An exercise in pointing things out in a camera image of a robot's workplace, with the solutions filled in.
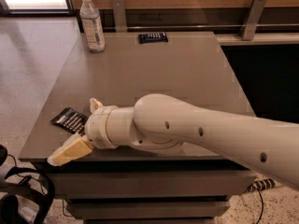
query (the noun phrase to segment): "gray floor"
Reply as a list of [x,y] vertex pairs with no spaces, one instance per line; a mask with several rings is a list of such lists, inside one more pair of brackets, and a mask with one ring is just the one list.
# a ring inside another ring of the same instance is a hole
[[[0,18],[0,143],[10,154],[18,157],[78,36],[74,18]],[[5,165],[12,163],[8,158]],[[278,185],[263,192],[263,201],[260,223],[299,223],[297,191]],[[257,221],[258,193],[234,196],[230,203],[231,208],[215,218],[217,224]],[[49,224],[82,223],[63,215],[61,200],[54,202],[47,219]]]

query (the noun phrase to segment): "clear water bottle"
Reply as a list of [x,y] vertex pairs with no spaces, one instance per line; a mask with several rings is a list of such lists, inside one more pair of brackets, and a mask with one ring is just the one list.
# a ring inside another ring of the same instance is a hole
[[82,2],[80,17],[88,48],[91,52],[102,52],[105,50],[105,39],[99,10],[95,7],[93,0],[82,0]]

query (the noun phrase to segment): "desk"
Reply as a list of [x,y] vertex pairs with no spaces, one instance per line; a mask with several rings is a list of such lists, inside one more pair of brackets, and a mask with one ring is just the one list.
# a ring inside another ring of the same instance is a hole
[[[105,34],[103,53],[88,52],[84,36],[79,37],[21,151],[19,159],[46,172],[56,197],[66,199],[71,214],[86,223],[163,223],[159,218],[191,223],[219,216],[228,199],[255,178],[252,171],[188,144],[186,155],[175,157],[95,149],[62,167],[47,164],[70,135],[50,120],[67,106],[89,115],[92,97],[104,105],[131,106],[146,94],[163,93],[205,108],[254,115],[213,33],[168,37],[168,43],[140,45],[134,33]],[[195,148],[202,155],[194,157]]]

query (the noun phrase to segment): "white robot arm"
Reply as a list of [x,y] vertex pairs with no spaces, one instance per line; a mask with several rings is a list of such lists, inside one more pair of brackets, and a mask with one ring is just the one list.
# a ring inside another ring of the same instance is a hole
[[298,124],[208,110],[151,94],[134,107],[98,108],[85,133],[98,148],[130,146],[164,153],[188,142],[299,189]]

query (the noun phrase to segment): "bottle label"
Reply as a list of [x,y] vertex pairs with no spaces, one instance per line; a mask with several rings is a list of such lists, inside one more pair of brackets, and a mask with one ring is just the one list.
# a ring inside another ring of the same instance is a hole
[[94,19],[82,18],[82,23],[90,49],[102,48],[105,44],[105,40],[100,16]]

